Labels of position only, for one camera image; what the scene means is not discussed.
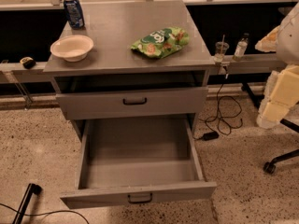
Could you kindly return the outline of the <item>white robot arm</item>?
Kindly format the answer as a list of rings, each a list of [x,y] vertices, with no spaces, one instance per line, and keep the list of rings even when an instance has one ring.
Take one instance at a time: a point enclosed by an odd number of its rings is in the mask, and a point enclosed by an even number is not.
[[[257,124],[265,129],[278,125],[299,102],[299,3],[281,24],[257,42],[258,51],[274,51],[287,66],[267,79]]]

